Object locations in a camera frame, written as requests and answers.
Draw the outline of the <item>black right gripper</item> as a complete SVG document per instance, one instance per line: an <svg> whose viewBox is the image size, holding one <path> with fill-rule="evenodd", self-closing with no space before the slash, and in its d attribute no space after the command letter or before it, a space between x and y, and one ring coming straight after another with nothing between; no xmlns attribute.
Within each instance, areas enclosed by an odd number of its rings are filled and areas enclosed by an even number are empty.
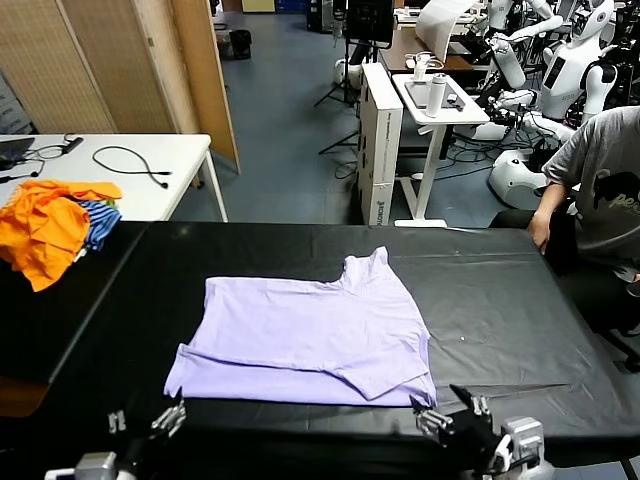
<svg viewBox="0 0 640 480"><path fill-rule="evenodd" d="M466 461L475 473L498 473L504 463L496 458L502 437L494 432L487 398L459 385L450 384L449 388L472 412L456 412L449 417L410 395L416 428Z"/></svg>

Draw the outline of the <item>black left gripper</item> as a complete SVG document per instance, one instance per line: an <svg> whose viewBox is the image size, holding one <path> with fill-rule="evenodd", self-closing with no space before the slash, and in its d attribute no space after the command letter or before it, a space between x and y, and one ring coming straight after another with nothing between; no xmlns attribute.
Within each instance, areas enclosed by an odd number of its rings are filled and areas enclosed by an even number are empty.
<svg viewBox="0 0 640 480"><path fill-rule="evenodd" d="M107 414L108 431L119 433L125 431L125 413L123 410ZM158 462L166 447L167 436L175 435L186 420L186 407L181 399L167 408L151 423L152 433L128 439L124 450L118 456L119 468L145 468Z"/></svg>

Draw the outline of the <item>person's right hand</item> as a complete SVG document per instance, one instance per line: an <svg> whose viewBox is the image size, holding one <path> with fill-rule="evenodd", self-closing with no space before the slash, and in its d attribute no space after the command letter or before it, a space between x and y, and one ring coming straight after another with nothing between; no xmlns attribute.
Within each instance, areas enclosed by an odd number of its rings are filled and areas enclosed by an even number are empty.
<svg viewBox="0 0 640 480"><path fill-rule="evenodd" d="M536 210L528 224L527 231L537 249L544 254L550 238L551 213Z"/></svg>

